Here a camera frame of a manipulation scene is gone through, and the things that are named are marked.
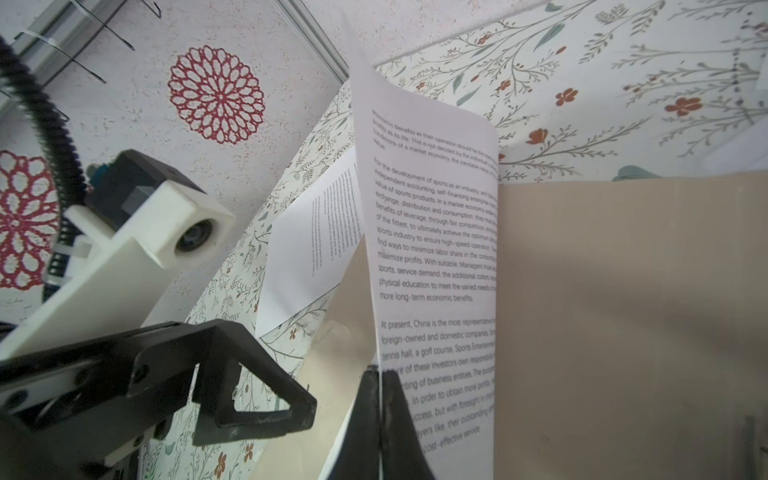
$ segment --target beige surface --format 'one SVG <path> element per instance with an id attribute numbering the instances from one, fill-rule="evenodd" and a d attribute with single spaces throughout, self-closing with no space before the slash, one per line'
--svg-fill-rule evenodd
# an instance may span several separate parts
<path id="1" fill-rule="evenodd" d="M 317 399 L 315 424 L 271 440 L 252 479 L 317 479 L 375 353 L 366 247 L 360 242 L 297 377 Z"/>
<path id="2" fill-rule="evenodd" d="M 768 174 L 500 187 L 496 478 L 741 478 Z"/>

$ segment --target red mandala pattern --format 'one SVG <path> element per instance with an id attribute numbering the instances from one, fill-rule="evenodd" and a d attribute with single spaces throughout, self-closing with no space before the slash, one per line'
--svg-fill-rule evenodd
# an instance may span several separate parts
<path id="1" fill-rule="evenodd" d="M 45 161 L 0 151 L 0 288 L 43 284 L 58 212 Z"/>
<path id="2" fill-rule="evenodd" d="M 190 129 L 236 144 L 263 122 L 264 93 L 250 67 L 222 48 L 190 48 L 170 69 L 170 101 Z"/>

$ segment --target screw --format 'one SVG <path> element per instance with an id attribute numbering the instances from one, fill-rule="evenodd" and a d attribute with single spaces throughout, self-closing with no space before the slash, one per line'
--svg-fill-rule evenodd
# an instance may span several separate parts
<path id="1" fill-rule="evenodd" d="M 148 373 L 149 367 L 146 364 L 137 368 L 134 372 L 134 383 L 139 383 L 141 380 L 146 379 Z"/>
<path id="2" fill-rule="evenodd" d="M 18 392 L 13 393 L 13 395 L 9 396 L 8 399 L 5 400 L 5 409 L 6 410 L 13 410 L 27 399 L 28 393 L 26 390 L 19 390 Z"/>

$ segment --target paper sheet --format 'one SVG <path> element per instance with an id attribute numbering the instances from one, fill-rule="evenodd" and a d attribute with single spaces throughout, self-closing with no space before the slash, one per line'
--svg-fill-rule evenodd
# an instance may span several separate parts
<path id="1" fill-rule="evenodd" d="M 350 38 L 380 365 L 436 477 L 492 478 L 498 135 L 390 84 Z"/>
<path id="2" fill-rule="evenodd" d="M 362 237 L 361 219 L 352 147 L 275 220 L 256 337 L 339 284 Z"/>
<path id="3" fill-rule="evenodd" d="M 768 167 L 768 159 L 766 159 L 768 135 L 766 134 L 768 134 L 768 118 L 763 118 L 707 155 L 700 165 L 703 175 L 714 176 L 766 169 Z"/>
<path id="4" fill-rule="evenodd" d="M 760 76 L 757 77 L 755 89 L 768 90 L 768 58 L 763 60 L 763 67 L 760 69 Z"/>

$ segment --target black bracket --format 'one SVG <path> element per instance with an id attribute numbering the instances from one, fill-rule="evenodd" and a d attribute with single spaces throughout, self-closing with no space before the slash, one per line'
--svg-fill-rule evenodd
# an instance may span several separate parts
<path id="1" fill-rule="evenodd" d="M 63 472 L 100 478 L 111 468 L 104 460 L 127 443 L 139 448 L 148 429 L 155 438 L 165 436 L 174 412 L 187 404 L 198 365 L 195 445 L 268 439 L 312 426 L 315 398 L 245 326 L 224 320 L 165 323 L 0 362 L 0 411 L 45 446 L 29 452 L 30 462 L 47 455 Z M 243 366 L 290 407 L 236 411 L 232 392 Z"/>
<path id="2" fill-rule="evenodd" d="M 379 371 L 369 366 L 360 379 L 339 458 L 328 479 L 379 480 L 380 459 L 385 479 L 435 480 L 397 372 L 385 371 L 381 384 L 379 412 Z"/>

